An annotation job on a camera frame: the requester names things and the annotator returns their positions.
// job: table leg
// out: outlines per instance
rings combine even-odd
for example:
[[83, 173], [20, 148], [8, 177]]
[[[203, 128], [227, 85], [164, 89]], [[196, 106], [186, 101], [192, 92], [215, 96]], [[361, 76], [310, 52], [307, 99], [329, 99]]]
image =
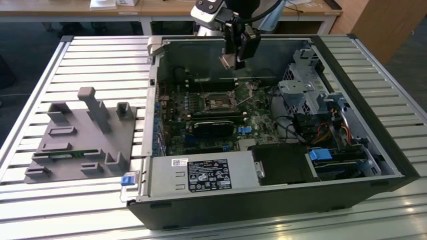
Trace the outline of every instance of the table leg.
[[42, 22], [44, 30], [51, 32], [54, 30], [51, 22]]
[[330, 34], [331, 28], [335, 23], [337, 16], [329, 16], [325, 18], [325, 21], [322, 22], [322, 25], [319, 27], [318, 35], [327, 35]]
[[154, 35], [152, 31], [152, 17], [151, 16], [142, 16], [140, 19], [140, 26], [142, 26], [142, 31], [146, 36]]

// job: red wire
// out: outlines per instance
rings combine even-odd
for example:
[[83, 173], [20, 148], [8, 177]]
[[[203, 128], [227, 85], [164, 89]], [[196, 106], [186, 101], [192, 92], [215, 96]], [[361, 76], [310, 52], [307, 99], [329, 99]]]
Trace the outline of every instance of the red wire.
[[321, 123], [319, 127], [318, 127], [318, 137], [321, 136], [321, 128], [323, 125], [327, 125], [329, 123], [327, 122], [323, 122]]

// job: workbench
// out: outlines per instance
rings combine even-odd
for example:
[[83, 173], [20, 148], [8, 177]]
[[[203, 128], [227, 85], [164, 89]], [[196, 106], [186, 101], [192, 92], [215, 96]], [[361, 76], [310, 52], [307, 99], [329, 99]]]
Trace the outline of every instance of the workbench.
[[[0, 0], [0, 22], [140, 22], [144, 35], [152, 35], [154, 21], [194, 21], [190, 15], [195, 0], [139, 0], [136, 6], [114, 10], [90, 10], [90, 0]], [[319, 34], [329, 34], [337, 17], [325, 0], [284, 9], [280, 21], [322, 22]]]
[[[86, 108], [78, 101], [80, 87], [95, 87], [95, 97], [107, 107], [118, 102], [138, 107], [131, 171], [140, 169], [148, 37], [80, 36], [60, 42], [0, 149], [2, 239], [419, 239], [427, 232], [427, 114], [358, 39], [346, 35], [322, 39], [418, 170], [419, 180], [349, 209], [166, 231], [146, 229], [126, 208], [120, 177], [24, 184], [51, 120], [50, 103], [66, 101], [71, 109]], [[339, 92], [330, 71], [326, 66], [326, 78]], [[136, 191], [136, 186], [128, 188], [127, 197]]]

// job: yellow wire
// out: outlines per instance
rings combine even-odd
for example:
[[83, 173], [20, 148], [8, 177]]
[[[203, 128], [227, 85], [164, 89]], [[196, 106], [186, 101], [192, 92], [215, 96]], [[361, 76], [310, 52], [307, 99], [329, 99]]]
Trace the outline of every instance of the yellow wire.
[[330, 136], [331, 136], [331, 132], [329, 132], [327, 134], [325, 134], [323, 137], [321, 137], [313, 144], [317, 144], [317, 143], [322, 142], [322, 141], [326, 140]]

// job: power supply label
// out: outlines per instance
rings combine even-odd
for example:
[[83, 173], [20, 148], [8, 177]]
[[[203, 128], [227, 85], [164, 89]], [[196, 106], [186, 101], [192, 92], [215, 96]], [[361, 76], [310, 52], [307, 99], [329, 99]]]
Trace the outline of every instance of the power supply label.
[[192, 193], [232, 188], [227, 159], [190, 161], [188, 190]]

